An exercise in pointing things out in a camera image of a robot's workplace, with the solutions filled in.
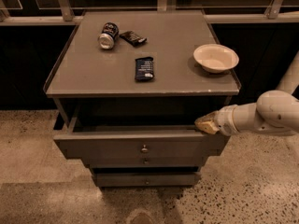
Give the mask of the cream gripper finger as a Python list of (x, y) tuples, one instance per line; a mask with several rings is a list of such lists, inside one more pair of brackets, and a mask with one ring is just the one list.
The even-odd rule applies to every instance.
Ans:
[(216, 115), (217, 111), (214, 111), (196, 119), (194, 122), (196, 128), (205, 133), (216, 134), (220, 130), (215, 123)]

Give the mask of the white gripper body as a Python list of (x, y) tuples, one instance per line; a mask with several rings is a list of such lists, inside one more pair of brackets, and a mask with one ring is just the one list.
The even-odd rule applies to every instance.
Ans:
[(233, 119), (233, 112), (235, 108), (236, 105), (227, 105), (216, 112), (214, 122), (220, 133), (223, 135), (232, 136), (239, 134)]

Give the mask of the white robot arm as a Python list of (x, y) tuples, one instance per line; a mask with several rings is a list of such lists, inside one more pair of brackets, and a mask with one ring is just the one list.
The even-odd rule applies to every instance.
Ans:
[(226, 136), (299, 133), (299, 51), (275, 90), (263, 93), (255, 103), (224, 106), (197, 119), (195, 126), (205, 133)]

